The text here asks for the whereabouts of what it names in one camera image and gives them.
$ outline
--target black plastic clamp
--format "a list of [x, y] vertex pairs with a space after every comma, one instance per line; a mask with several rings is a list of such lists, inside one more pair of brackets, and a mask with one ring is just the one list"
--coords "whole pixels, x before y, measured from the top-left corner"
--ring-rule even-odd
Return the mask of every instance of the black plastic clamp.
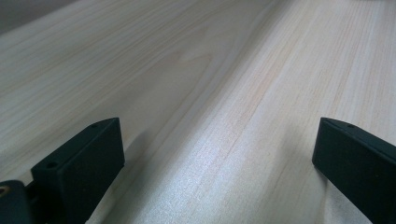
[[396, 223], [395, 146], [322, 118], [312, 162], [373, 223]]
[[32, 168], [0, 183], [0, 223], [85, 223], [124, 166], [120, 120], [87, 127]]

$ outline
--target wooden surface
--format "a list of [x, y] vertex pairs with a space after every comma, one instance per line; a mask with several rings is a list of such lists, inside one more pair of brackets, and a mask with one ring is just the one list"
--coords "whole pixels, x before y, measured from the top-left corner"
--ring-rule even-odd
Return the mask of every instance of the wooden surface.
[[312, 166], [319, 118], [395, 145], [395, 115], [393, 0], [77, 0], [0, 35], [1, 180], [120, 117], [89, 223], [366, 223]]

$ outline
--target light wood grain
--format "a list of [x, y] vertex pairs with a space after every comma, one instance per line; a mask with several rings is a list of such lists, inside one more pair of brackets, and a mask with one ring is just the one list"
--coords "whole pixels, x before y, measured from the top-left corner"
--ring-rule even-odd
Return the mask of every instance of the light wood grain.
[[89, 223], [364, 223], [320, 117], [396, 144], [396, 1], [79, 0], [0, 35], [0, 178], [120, 117]]

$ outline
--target screw hole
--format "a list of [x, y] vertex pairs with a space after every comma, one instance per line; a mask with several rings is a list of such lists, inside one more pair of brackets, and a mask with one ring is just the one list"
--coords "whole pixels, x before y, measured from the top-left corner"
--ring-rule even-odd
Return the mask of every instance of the screw hole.
[[50, 162], [47, 164], [47, 168], [52, 169], [52, 168], [55, 168], [57, 165], [58, 165], [58, 163], [53, 161], [53, 162]]
[[0, 198], [8, 194], [9, 186], [0, 186]]

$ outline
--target black clamp jaw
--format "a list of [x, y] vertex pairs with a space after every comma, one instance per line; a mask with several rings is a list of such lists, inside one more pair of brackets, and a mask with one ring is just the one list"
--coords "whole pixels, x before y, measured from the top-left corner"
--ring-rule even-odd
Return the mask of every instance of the black clamp jaw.
[[0, 183], [0, 223], [85, 223], [124, 166], [120, 120], [87, 127], [32, 168]]
[[373, 223], [396, 223], [395, 146], [323, 118], [312, 162]]

